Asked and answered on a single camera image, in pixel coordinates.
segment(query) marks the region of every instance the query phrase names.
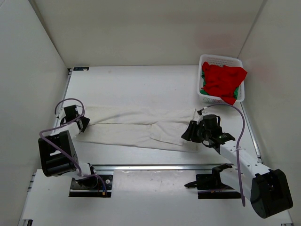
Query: white pants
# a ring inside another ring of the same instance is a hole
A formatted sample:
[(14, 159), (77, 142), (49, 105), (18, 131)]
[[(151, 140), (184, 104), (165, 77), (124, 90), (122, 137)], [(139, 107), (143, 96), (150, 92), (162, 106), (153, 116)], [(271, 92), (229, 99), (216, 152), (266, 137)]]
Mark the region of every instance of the white pants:
[(196, 144), (181, 138), (195, 109), (88, 106), (85, 112), (91, 121), (86, 131), (77, 136), (78, 141), (184, 152), (197, 149)]

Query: white laundry basket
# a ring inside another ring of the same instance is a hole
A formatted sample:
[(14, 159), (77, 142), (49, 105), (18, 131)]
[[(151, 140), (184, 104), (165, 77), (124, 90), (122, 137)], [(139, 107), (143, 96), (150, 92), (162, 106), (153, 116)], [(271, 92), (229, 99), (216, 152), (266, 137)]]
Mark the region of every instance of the white laundry basket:
[[(226, 56), (216, 56), (216, 55), (201, 55), (198, 65), (198, 83), (197, 83), (197, 93), (200, 99), (208, 103), (224, 103), (220, 97), (214, 97), (209, 95), (204, 95), (200, 93), (200, 90), (203, 88), (204, 80), (202, 78), (202, 65), (204, 62), (208, 62), (210, 65), (218, 66), (230, 66), (230, 67), (243, 67), (243, 63), (235, 58), (226, 57)], [(243, 102), (245, 99), (245, 84), (242, 82), (238, 87), (238, 97), (237, 102)]]

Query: purple cable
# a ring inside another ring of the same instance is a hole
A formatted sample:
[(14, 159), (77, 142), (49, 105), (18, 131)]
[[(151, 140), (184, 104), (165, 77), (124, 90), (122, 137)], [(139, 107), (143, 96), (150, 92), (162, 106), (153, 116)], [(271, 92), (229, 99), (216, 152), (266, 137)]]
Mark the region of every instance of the purple cable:
[(240, 160), (239, 160), (239, 143), (240, 143), (240, 140), (241, 140), (241, 138), (243, 136), (243, 133), (245, 131), (245, 126), (246, 126), (245, 118), (244, 118), (244, 115), (241, 112), (241, 110), (239, 110), (237, 107), (229, 105), (229, 104), (222, 104), (222, 103), (220, 103), (220, 104), (209, 105), (207, 107), (212, 107), (212, 106), (216, 106), (216, 105), (226, 105), (226, 106), (229, 106), (229, 107), (232, 107), (232, 108), (236, 109), (240, 113), (241, 118), (243, 120), (243, 127), (241, 129), (241, 133), (240, 133), (240, 135), (239, 135), (239, 137), (237, 139), (237, 143), (236, 143), (236, 159), (237, 159), (238, 182), (239, 182), (239, 190), (240, 190), (241, 202), (242, 202), (243, 206), (246, 206), (246, 199), (244, 197), (244, 191), (243, 191), (243, 183), (241, 181), (241, 169), (240, 169)]
[(211, 189), (211, 190), (205, 190), (205, 191), (200, 191), (198, 193), (208, 193), (208, 192), (218, 192), (223, 190), (224, 188), (219, 188), (219, 189)]
[[(67, 99), (64, 99), (64, 100), (58, 102), (57, 105), (55, 106), (55, 114), (56, 114), (57, 107), (60, 105), (60, 103), (66, 101), (66, 100), (76, 100), (76, 101), (78, 101), (78, 102), (81, 104), (81, 107), (82, 107), (82, 113), (81, 113), (78, 117), (76, 117), (75, 119), (73, 119), (73, 120), (71, 120), (71, 121), (69, 121), (69, 122), (67, 122), (67, 123), (65, 123), (65, 124), (63, 124), (63, 125), (61, 125), (61, 126), (58, 126), (58, 127), (52, 128), (52, 129), (45, 129), (45, 130), (42, 130), (42, 131), (40, 132), (40, 137), (41, 137), (43, 140), (45, 140), (48, 144), (50, 144), (51, 146), (53, 146), (56, 150), (60, 151), (64, 156), (66, 156), (66, 157), (74, 164), (74, 166), (79, 170), (79, 176), (81, 176), (82, 171), (81, 171), (81, 168), (80, 168), (79, 164), (78, 164), (78, 163), (77, 163), (70, 155), (68, 155), (67, 152), (65, 152), (65, 151), (64, 151), (62, 148), (60, 148), (59, 146), (55, 145), (55, 143), (51, 142), (50, 140), (48, 140), (48, 139), (43, 135), (43, 133), (45, 133), (45, 132), (50, 132), (50, 131), (53, 131), (53, 130), (56, 130), (56, 129), (60, 129), (60, 128), (66, 126), (66, 125), (69, 125), (69, 124), (75, 122), (75, 121), (76, 121), (77, 119), (79, 119), (80, 117), (82, 117), (82, 116), (85, 115), (84, 104), (83, 104), (80, 100), (75, 99), (75, 98), (67, 98)], [(84, 175), (84, 176), (87, 177), (87, 178), (89, 178), (89, 177), (97, 177), (97, 178), (102, 182), (102, 184), (103, 184), (103, 191), (107, 192), (105, 183), (104, 183), (103, 179), (101, 178), (101, 176), (99, 176), (99, 175), (97, 175), (97, 174)]]

